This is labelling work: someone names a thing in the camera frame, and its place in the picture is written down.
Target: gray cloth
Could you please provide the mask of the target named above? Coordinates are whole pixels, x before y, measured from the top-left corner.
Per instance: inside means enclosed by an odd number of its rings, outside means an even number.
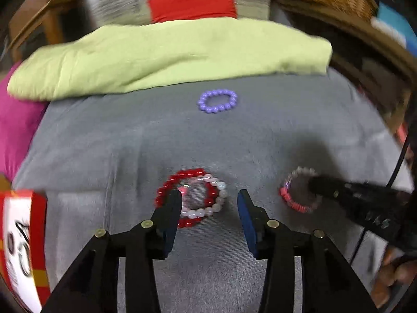
[[[236,91],[237,107],[210,115],[198,110],[201,93],[215,88]],[[167,260],[154,263],[161,309],[255,312],[266,263],[248,251],[238,191],[247,189],[256,205],[293,230],[324,230],[349,258],[361,227],[331,200],[312,215],[297,213],[277,187],[297,166],[384,184],[399,151],[372,105],[332,70],[324,77],[245,77],[53,102],[14,186],[47,191],[45,255],[54,288],[95,229],[131,229],[150,217],[156,190],[170,174],[205,168],[227,183],[230,197],[220,213],[178,230]],[[395,185],[411,189],[404,167]],[[384,247],[369,234],[354,263],[368,289]]]

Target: bracelet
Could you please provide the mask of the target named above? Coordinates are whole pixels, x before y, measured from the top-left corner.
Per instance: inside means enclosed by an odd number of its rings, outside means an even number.
[[[283,198],[283,200],[287,203],[288,206],[290,206],[292,209],[296,210],[300,213],[312,213],[315,209],[318,208],[320,203],[322,202],[322,196],[317,195],[315,200],[312,202],[312,204],[309,205],[301,205],[293,200],[291,197],[291,194],[289,193],[289,189],[291,187],[291,182],[298,177],[299,175],[304,176],[316,176],[317,173],[312,168],[307,167],[297,167],[296,170],[292,171],[290,174],[288,174],[287,178],[284,181],[284,185],[279,189],[279,195]]]
[[[230,96],[229,102],[221,103],[217,106],[210,107],[206,104],[208,98],[219,95],[228,95]],[[201,111],[206,113],[217,113],[222,111],[229,111],[237,104],[237,94],[234,91],[229,91],[228,89],[215,89],[213,91],[206,91],[200,96],[200,100],[197,102]]]
[[[176,172],[170,176],[169,180],[164,182],[163,186],[158,189],[158,193],[155,198],[155,206],[157,208],[161,207],[165,203],[166,196],[170,190],[172,190],[176,184],[184,179],[189,179],[189,182],[178,187],[178,190],[181,192],[183,197],[181,218],[178,222],[178,228],[192,227],[196,223],[199,223],[204,216],[210,216],[213,212],[221,211],[224,200],[228,196],[226,184],[224,182],[213,177],[211,174],[206,173],[203,168],[188,169]],[[207,188],[206,198],[204,200],[206,207],[189,209],[186,202],[188,188],[200,181],[205,181],[205,186]]]

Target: red fabric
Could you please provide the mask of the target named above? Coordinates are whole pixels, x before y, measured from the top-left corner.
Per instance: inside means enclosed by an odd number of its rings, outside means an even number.
[[[148,0],[152,23],[206,17],[237,18],[234,0]]]

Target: pink fabric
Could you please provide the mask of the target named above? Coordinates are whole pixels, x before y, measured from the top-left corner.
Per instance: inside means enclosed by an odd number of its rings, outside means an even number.
[[[13,181],[48,103],[17,100],[7,94],[15,64],[0,82],[0,173]]]

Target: yellow cloth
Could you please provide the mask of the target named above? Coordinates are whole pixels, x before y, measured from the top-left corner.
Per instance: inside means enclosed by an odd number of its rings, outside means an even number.
[[[275,72],[325,74],[331,54],[326,39],[271,21],[108,25],[74,43],[38,49],[13,74],[8,92],[57,100]]]

